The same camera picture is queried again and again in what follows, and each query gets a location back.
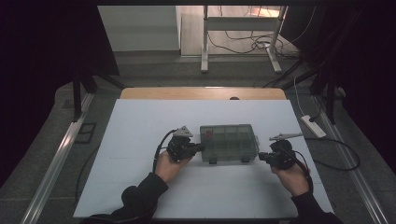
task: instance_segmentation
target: wooden floor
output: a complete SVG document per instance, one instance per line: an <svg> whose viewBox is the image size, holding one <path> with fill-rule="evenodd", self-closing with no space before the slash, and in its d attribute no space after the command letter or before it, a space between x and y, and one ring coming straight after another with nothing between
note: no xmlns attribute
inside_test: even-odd
<svg viewBox="0 0 396 224"><path fill-rule="evenodd" d="M181 55L196 56L201 55L204 39L204 7L202 6L181 6ZM266 6L211 6L208 7L208 17L277 17L279 7ZM258 49L252 51L252 45L256 42L271 41L272 31L251 32L251 31L209 31L208 46L209 55L213 54L243 54L266 55L265 49L259 44ZM295 53L298 51L292 44L281 36L278 38L276 46L280 50L283 43L283 53Z"/></svg>

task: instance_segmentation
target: hand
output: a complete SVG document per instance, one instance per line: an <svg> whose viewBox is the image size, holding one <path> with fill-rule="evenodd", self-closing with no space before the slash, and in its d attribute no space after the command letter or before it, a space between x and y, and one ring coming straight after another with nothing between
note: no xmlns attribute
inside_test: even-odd
<svg viewBox="0 0 396 224"><path fill-rule="evenodd" d="M285 187L292 196L298 196L309 191L305 174L297 164L294 164L288 170L279 170L271 166L271 171L279 177L283 187Z"/></svg>
<svg viewBox="0 0 396 224"><path fill-rule="evenodd" d="M177 176L179 170L189 163L191 159L192 158L188 158L179 162L174 162L170 158L169 153L164 151L158 158L155 174L158 175L165 183L169 183Z"/></svg>

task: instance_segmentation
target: white tabletop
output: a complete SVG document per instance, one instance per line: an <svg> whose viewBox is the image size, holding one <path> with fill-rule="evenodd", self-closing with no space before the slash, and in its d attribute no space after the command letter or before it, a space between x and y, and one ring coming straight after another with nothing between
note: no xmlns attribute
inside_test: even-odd
<svg viewBox="0 0 396 224"><path fill-rule="evenodd" d="M300 133L288 100L118 100L82 192L74 217L109 214L122 207L120 196L152 170L157 146L184 125L200 142L200 126L251 124L260 151L270 152L270 137ZM163 144L167 146L169 137ZM311 169L314 196L332 212L326 191L303 137L289 139ZM254 161L202 162L201 153L183 168L161 196L154 218L289 218L297 210L270 166Z"/></svg>

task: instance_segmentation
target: person's left hand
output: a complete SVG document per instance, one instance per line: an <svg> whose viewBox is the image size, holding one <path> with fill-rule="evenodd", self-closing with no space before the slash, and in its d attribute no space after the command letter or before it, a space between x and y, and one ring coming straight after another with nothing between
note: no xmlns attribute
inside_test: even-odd
<svg viewBox="0 0 396 224"><path fill-rule="evenodd" d="M179 162L174 162L167 151L160 154L155 168L155 174L158 175L165 183L173 180L180 169L185 166L192 158L184 159Z"/></svg>

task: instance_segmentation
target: green plastic box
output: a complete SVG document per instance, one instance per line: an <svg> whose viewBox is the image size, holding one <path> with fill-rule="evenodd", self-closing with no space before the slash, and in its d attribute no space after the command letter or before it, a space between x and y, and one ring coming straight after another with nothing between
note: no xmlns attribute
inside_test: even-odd
<svg viewBox="0 0 396 224"><path fill-rule="evenodd" d="M201 143L206 148L202 161L253 161L259 147L250 124L207 125L200 127Z"/></svg>

